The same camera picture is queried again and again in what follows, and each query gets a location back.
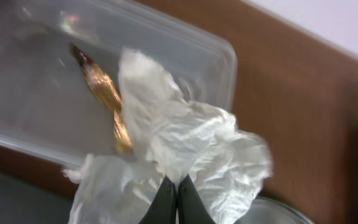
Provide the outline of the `round black serving tray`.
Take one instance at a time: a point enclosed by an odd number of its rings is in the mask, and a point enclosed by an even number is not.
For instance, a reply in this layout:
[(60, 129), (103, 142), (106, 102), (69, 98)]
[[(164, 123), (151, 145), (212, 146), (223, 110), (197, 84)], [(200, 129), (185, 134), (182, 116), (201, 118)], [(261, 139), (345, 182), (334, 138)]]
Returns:
[(258, 196), (235, 224), (314, 224), (299, 210), (268, 197)]

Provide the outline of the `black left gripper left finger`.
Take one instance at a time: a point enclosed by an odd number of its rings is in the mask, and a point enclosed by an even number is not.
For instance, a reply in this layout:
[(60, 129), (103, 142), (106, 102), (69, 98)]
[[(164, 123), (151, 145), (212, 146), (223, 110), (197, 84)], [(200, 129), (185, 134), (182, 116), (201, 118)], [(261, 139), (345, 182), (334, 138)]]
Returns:
[(165, 176), (147, 213), (139, 224), (175, 224), (177, 212), (177, 190), (175, 184)]

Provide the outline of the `white napkin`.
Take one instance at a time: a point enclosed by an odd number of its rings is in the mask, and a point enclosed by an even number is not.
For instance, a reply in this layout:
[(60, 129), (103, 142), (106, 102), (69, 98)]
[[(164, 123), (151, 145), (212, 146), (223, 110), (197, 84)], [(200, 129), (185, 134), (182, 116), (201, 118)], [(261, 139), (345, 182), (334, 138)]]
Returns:
[(266, 142), (237, 127), (224, 109), (186, 101), (161, 64), (134, 49), (119, 61), (122, 115), (134, 146), (134, 161), (88, 155), (70, 223), (139, 223), (167, 176), (178, 188), (190, 176), (215, 223), (243, 217), (272, 173)]

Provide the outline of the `clear plastic waste bin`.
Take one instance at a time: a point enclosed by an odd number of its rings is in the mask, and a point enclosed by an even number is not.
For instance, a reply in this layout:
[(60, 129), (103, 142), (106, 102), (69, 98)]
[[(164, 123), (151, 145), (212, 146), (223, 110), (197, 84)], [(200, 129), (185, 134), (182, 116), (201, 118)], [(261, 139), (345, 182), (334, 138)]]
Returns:
[(112, 117), (71, 45), (112, 79), (121, 50), (138, 49), (187, 100), (232, 107), (237, 57), (213, 34), (134, 1), (0, 1), (0, 146), (67, 166), (113, 151)]

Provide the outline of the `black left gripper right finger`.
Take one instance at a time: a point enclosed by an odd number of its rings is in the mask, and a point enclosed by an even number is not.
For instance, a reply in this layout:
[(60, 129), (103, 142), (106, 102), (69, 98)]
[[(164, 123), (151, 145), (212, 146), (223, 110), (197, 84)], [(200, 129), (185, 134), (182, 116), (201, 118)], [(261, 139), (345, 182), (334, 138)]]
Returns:
[(189, 175), (179, 184), (178, 218), (179, 224), (215, 224)]

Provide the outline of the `brown gold coffee wrapper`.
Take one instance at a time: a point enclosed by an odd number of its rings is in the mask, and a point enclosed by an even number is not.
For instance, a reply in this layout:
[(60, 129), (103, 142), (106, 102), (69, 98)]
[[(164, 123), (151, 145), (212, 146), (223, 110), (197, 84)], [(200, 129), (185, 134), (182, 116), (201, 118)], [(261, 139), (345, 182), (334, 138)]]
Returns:
[(112, 114), (117, 152), (133, 152), (133, 145), (122, 117), (122, 98), (111, 77), (76, 45), (70, 44), (70, 53), (78, 62), (88, 89)]

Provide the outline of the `black rectangular tray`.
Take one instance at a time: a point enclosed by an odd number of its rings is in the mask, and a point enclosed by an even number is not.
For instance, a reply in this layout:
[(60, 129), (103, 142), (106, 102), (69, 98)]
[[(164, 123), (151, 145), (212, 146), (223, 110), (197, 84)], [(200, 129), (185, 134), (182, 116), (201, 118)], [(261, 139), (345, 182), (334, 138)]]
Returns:
[(0, 172), (0, 224), (67, 224), (72, 200)]

